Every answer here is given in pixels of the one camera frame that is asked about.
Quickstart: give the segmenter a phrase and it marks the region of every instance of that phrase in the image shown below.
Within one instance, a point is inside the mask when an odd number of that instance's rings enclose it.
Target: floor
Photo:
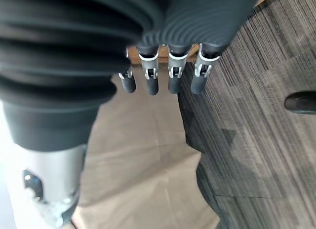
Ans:
[[[267,0],[223,54],[202,95],[187,65],[179,103],[198,184],[219,229],[316,229],[316,116],[286,111],[316,89],[316,0]]]
[[[4,162],[0,154],[0,229],[16,229],[9,192],[4,179]]]

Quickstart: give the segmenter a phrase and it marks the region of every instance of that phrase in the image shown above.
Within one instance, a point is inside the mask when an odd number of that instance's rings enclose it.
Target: metal bracket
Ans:
[[[129,70],[127,70],[126,73],[124,73],[124,74],[119,73],[118,76],[120,77],[120,79],[125,79],[126,77],[132,78],[133,77],[132,67],[130,67]]]
[[[152,58],[145,58],[139,54],[146,79],[150,79],[151,77],[153,79],[157,79],[159,70],[158,56],[159,52],[157,52],[157,54]]]
[[[215,62],[221,56],[217,56],[217,57],[212,58],[212,59],[205,58],[202,55],[202,46],[203,46],[203,44],[199,45],[199,50],[198,50],[197,61],[196,61],[196,64],[195,64],[194,73],[195,73],[196,77],[200,77],[201,74],[203,74],[203,77],[207,78],[209,76],[209,74],[211,73],[212,68],[215,65]]]
[[[176,57],[169,53],[169,59],[168,59],[168,69],[169,69],[169,76],[170,78],[174,77],[174,68],[179,68],[179,73],[177,75],[177,78],[181,78],[184,67],[186,65],[188,54],[182,56],[182,57]]]

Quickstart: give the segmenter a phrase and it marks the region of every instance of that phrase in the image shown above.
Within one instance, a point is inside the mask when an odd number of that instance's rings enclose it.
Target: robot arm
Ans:
[[[192,91],[257,0],[0,0],[0,98],[26,153],[25,188],[46,221],[67,223],[79,198],[98,108],[136,88],[126,47],[137,44],[148,91],[158,92],[158,46],[169,45],[169,90],[179,92],[189,49],[202,43]]]

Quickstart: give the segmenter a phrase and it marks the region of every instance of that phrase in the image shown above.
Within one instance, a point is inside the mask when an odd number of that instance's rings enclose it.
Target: beige paper sheet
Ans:
[[[214,229],[219,218],[197,186],[200,153],[186,144],[166,66],[159,94],[146,92],[140,68],[137,90],[116,96],[99,111],[86,156],[78,229]]]

